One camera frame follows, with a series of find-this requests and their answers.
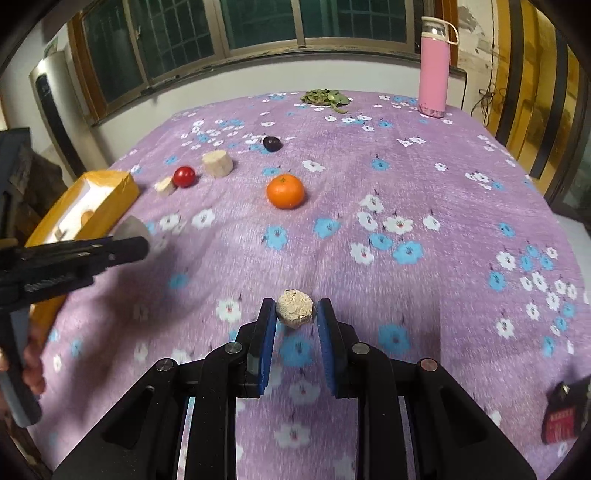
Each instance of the person's hand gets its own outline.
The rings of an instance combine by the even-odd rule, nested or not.
[[[43,377],[43,363],[41,362],[41,353],[43,351],[43,336],[41,331],[32,326],[29,331],[29,343],[25,347],[23,357],[25,365],[22,370],[22,380],[25,385],[31,388],[35,395],[41,395],[45,391],[45,378]],[[10,368],[8,359],[0,348],[0,372],[5,372]],[[0,412],[8,409],[4,396],[0,391]]]

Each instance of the wall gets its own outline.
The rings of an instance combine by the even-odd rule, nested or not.
[[[51,28],[47,23],[37,25],[18,49],[0,78],[0,93],[4,97],[5,113],[11,126],[30,127],[33,148],[61,166],[61,159],[51,144],[37,109],[28,78],[51,40],[47,38],[47,32],[56,31],[59,19],[53,19],[51,23]],[[71,59],[65,25],[57,35],[58,48],[65,49],[66,56]],[[71,63],[69,70],[81,104],[86,109]],[[109,118],[95,127],[94,131],[105,156],[115,161],[153,128],[184,108],[238,96],[286,90],[305,91],[320,87],[416,96],[418,76],[418,64],[379,57],[347,56],[344,59],[341,56],[315,60],[306,57],[305,60],[290,58],[272,63],[266,60],[264,64],[249,63],[247,66],[226,68],[216,75],[200,77],[162,91]],[[463,93],[464,81],[451,77],[448,103],[461,106]],[[64,181],[70,184],[72,179],[66,169],[62,168],[62,171]]]
[[[498,19],[496,0],[458,0],[458,59],[457,66],[467,73],[466,100],[464,110],[470,112],[479,102],[480,90],[486,92],[496,75],[498,64]],[[485,122],[480,105],[472,115],[479,122]]]
[[[155,95],[96,128],[105,154],[116,159],[175,112],[240,96],[315,88],[418,95],[417,66],[392,61],[297,60],[247,66]],[[451,78],[448,103],[461,106],[464,82]]]

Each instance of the red label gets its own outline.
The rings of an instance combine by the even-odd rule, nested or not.
[[[556,443],[574,438],[575,408],[555,411],[546,420],[546,442]]]

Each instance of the cardboard box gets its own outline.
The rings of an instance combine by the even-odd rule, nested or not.
[[[51,208],[26,246],[50,244],[59,241],[56,228],[65,240],[89,240],[108,235],[139,196],[139,188],[127,172],[116,170],[90,171],[82,175]],[[82,213],[92,210],[84,225]],[[30,318],[47,337],[57,312],[66,296],[42,301],[31,306]]]

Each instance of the red tomato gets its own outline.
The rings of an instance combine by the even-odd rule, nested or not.
[[[195,171],[191,167],[179,167],[173,175],[173,183],[182,189],[190,187],[195,182]]]

